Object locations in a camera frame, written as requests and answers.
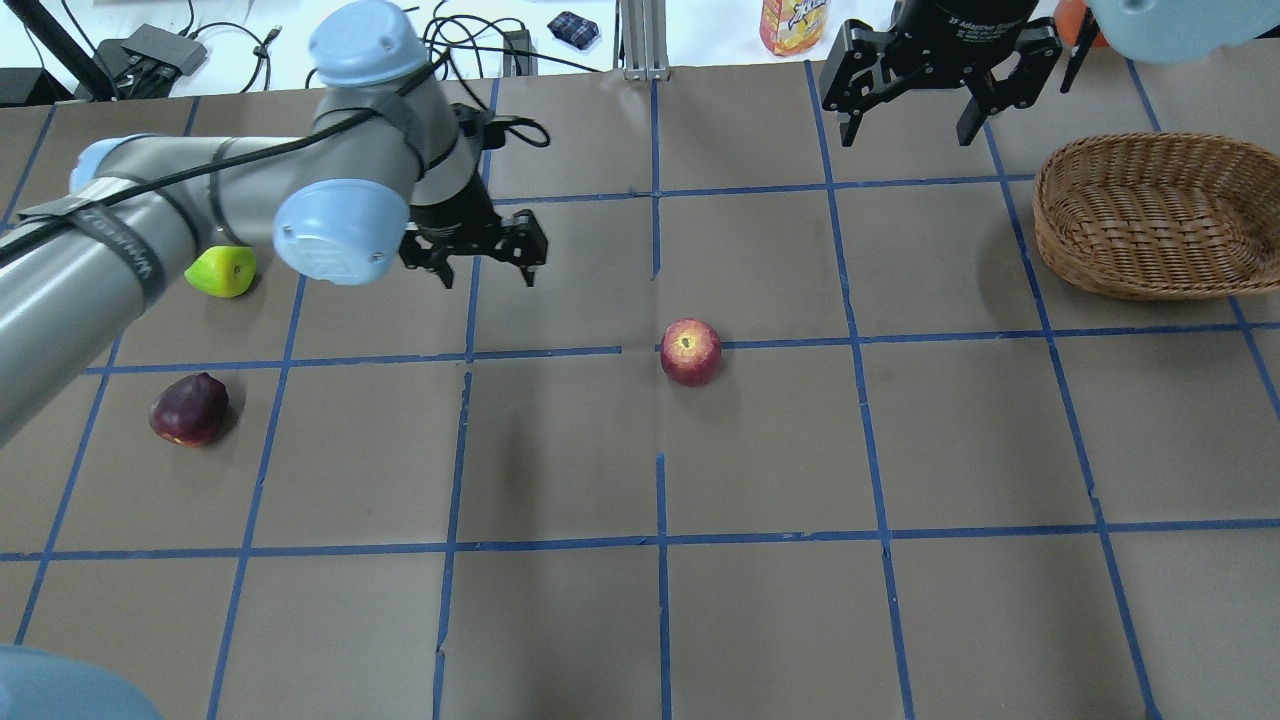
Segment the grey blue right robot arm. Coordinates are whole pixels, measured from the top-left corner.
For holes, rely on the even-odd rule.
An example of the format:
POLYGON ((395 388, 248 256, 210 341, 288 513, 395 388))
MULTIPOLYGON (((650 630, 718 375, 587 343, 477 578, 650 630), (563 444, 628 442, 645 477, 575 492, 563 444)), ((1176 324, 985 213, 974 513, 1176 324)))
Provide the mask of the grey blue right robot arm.
POLYGON ((1007 109, 1033 106, 1061 56, 1060 90, 1071 90, 1091 49, 1103 40, 1143 63, 1194 60, 1224 46, 1277 35, 1275 1, 1085 1, 1074 35, 1061 36, 1033 1, 899 1, 886 31, 846 20, 817 92, 838 117, 841 145, 854 143, 874 108, 919 90, 965 88, 956 123, 961 146, 1007 109))

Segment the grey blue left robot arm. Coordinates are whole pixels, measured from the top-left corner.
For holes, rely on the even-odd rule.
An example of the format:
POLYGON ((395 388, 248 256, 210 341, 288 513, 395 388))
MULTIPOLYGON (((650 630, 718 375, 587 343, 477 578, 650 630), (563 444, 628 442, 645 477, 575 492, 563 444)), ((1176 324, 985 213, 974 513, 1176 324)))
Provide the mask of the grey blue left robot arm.
POLYGON ((106 138, 67 196, 19 214, 3 238, 4 439, 218 245, 270 249, 333 284, 394 261, 451 283, 453 256, 532 284, 547 236, 529 210, 500 217, 479 169, 525 119, 448 101, 440 59, 392 1, 338 8, 308 53, 326 90, 306 136, 106 138))

